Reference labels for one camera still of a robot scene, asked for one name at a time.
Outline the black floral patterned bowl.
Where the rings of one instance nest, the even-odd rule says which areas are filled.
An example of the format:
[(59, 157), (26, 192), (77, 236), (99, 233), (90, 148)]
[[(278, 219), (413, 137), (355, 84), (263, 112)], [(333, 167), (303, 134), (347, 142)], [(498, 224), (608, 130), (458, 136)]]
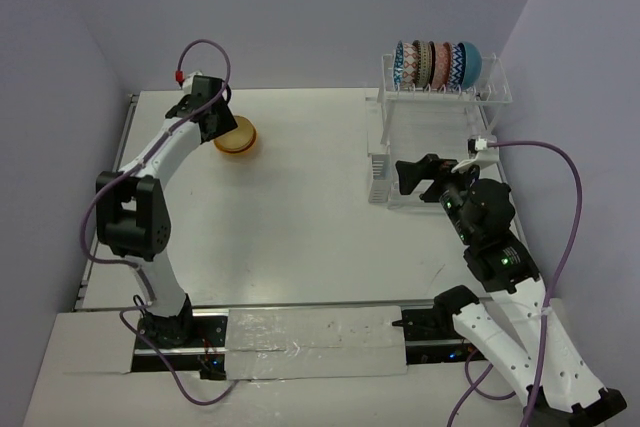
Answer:
[(446, 85), (451, 65), (451, 47), (448, 42), (434, 44), (433, 75), (430, 82), (432, 90)]

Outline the blue triangle patterned bowl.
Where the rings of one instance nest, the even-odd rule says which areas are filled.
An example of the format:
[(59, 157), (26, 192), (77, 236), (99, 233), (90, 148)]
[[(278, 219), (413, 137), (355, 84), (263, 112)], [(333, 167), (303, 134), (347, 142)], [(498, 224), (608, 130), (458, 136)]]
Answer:
[(396, 46), (393, 61), (393, 81), (396, 89), (410, 87), (414, 80), (414, 46), (399, 41)]

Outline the solid blue bowl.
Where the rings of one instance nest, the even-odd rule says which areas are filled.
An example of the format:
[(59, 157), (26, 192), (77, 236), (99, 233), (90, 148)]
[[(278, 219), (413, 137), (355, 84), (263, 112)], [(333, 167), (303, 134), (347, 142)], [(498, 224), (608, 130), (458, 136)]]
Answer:
[(470, 89), (479, 79), (482, 72), (482, 55), (479, 49), (471, 42), (459, 42), (458, 46), (464, 54), (464, 74), (461, 82), (463, 90)]

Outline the brown lattice rim bowl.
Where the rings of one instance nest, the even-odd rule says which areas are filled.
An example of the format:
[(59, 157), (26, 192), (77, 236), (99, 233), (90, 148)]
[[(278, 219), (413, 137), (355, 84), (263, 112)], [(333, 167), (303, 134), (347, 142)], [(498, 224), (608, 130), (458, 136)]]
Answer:
[(427, 88), (432, 81), (434, 70), (434, 44), (429, 41), (415, 40), (413, 47), (419, 55), (419, 66), (417, 69), (416, 86), (421, 89)]

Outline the red patterned bowl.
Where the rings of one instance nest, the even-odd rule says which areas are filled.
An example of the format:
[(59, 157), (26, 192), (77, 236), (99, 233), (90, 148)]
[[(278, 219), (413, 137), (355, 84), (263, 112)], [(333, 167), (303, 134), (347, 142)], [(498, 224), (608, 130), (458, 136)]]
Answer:
[(458, 89), (464, 77), (465, 72), (465, 52), (463, 46), (458, 44), (449, 44), (450, 47), (450, 65), (447, 78), (447, 89)]

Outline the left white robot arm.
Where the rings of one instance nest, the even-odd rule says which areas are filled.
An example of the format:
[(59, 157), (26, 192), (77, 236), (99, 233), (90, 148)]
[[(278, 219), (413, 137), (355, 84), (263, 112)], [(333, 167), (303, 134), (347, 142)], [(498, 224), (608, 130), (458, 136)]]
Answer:
[(237, 128), (231, 95), (221, 78), (192, 76), (144, 150), (96, 179), (98, 241), (133, 270), (146, 302), (140, 328), (160, 348), (188, 343), (196, 324), (167, 253), (172, 225), (164, 188), (197, 148)]

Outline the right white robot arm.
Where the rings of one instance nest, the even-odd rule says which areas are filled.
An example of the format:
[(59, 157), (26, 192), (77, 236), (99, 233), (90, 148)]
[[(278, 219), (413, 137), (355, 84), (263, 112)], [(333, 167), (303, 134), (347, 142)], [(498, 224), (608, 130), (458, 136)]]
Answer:
[(464, 285), (434, 299), (434, 325), (461, 335), (503, 376), (521, 402), (526, 426), (598, 426), (624, 411), (623, 394), (590, 370), (547, 299), (532, 256), (511, 230), (508, 184), (481, 177), (477, 166), (428, 154), (397, 161), (399, 191), (439, 203), (463, 243), (467, 267), (514, 329), (507, 333)]

